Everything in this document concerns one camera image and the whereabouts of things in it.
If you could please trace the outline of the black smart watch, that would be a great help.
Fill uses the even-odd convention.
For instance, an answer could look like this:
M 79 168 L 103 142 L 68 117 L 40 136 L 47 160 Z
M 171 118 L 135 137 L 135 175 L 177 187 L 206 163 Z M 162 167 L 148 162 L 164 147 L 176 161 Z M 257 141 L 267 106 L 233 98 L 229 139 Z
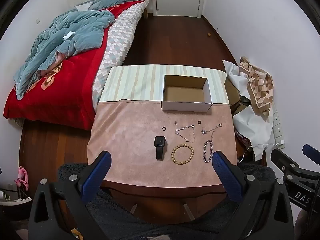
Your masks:
M 163 159 L 163 151 L 165 147 L 166 138 L 164 136 L 156 136 L 154 140 L 154 146 L 156 148 L 156 159 Z

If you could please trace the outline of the white power strip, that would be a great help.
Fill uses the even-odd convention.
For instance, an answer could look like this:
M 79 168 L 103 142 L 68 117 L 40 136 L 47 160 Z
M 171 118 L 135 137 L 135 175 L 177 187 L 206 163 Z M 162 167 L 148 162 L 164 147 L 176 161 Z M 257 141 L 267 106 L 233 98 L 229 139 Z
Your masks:
M 273 128 L 274 140 L 278 148 L 281 150 L 285 148 L 284 134 L 283 134 L 279 114 L 275 104 L 273 104 L 272 109 L 273 109 L 273 127 L 272 128 Z

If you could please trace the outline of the white plastic bag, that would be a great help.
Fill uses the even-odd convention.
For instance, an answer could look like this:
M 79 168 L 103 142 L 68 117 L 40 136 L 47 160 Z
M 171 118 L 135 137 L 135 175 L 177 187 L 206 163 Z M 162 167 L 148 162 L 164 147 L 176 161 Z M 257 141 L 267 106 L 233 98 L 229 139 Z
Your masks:
M 233 110 L 233 124 L 236 133 L 245 139 L 246 148 L 253 151 L 255 160 L 260 160 L 263 157 L 264 150 L 272 147 L 278 148 L 272 128 L 273 109 L 271 107 L 269 117 L 266 120 L 262 116 L 255 114 L 247 90 L 247 75 L 239 72 L 239 65 L 225 60 L 223 65 L 227 79 L 232 84 L 232 88 L 235 89 L 235 102 L 230 104 L 235 108 Z

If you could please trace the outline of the pink and striped table cloth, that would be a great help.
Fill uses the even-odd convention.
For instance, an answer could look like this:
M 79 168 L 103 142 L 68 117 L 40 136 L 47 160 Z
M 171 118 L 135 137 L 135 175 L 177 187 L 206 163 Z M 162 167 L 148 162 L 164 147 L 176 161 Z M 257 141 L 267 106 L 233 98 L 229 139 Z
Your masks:
M 209 111 L 163 111 L 165 75 L 207 78 Z M 221 151 L 231 163 L 237 162 L 226 77 L 223 71 L 193 66 L 112 68 L 97 105 L 88 162 L 101 151 L 109 152 L 112 165 L 105 179 L 115 183 L 167 188 L 218 185 L 218 176 L 206 163 L 210 153 Z M 166 138 L 162 160 L 156 159 L 156 136 Z

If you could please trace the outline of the red blanket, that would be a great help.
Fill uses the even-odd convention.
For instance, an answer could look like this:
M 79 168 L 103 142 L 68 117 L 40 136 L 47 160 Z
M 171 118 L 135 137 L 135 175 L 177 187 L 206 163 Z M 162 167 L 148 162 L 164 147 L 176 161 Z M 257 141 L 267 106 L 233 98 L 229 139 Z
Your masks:
M 125 3 L 133 5 L 136 1 Z M 110 7 L 109 11 L 117 18 L 129 7 L 125 3 Z M 16 121 L 42 121 L 89 131 L 96 112 L 92 102 L 93 81 L 106 49 L 108 29 L 100 48 L 64 60 L 32 85 L 22 100 L 17 100 L 12 90 L 3 116 Z

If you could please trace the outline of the pink slipper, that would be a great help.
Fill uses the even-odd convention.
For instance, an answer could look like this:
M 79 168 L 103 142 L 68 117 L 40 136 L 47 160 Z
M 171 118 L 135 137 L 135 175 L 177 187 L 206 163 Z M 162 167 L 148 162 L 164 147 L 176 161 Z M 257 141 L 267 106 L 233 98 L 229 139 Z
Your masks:
M 16 186 L 21 188 L 24 185 L 26 191 L 29 190 L 29 180 L 28 180 L 28 173 L 25 168 L 19 167 L 18 168 L 18 177 L 15 180 Z

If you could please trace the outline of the white cardboard box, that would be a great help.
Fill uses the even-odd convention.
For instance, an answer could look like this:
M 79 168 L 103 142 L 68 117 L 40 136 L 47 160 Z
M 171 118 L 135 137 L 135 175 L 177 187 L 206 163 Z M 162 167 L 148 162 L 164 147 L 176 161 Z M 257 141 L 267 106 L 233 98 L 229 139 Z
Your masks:
M 209 82 L 205 77 L 165 75 L 163 111 L 200 112 L 212 106 Z

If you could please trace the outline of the checkered mattress sheet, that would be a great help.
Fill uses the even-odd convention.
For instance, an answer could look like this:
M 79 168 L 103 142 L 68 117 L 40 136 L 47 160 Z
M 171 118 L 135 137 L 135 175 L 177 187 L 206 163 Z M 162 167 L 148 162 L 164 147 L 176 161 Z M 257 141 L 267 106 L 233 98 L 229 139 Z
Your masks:
M 107 31 L 107 45 L 100 67 L 93 81 L 92 102 L 96 109 L 110 70 L 122 65 L 131 48 L 135 30 L 149 0 L 125 3 L 129 7 L 119 14 Z

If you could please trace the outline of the blue-grey quilt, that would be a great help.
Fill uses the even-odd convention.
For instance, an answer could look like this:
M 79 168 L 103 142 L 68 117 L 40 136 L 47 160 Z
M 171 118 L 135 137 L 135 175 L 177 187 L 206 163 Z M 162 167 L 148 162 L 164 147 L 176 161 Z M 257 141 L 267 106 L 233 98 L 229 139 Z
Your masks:
M 52 20 L 49 27 L 34 40 L 25 63 L 14 76 L 16 99 L 22 100 L 28 88 L 48 70 L 65 58 L 102 45 L 104 31 L 116 16 L 109 7 L 140 0 L 92 0 L 85 10 L 72 9 Z

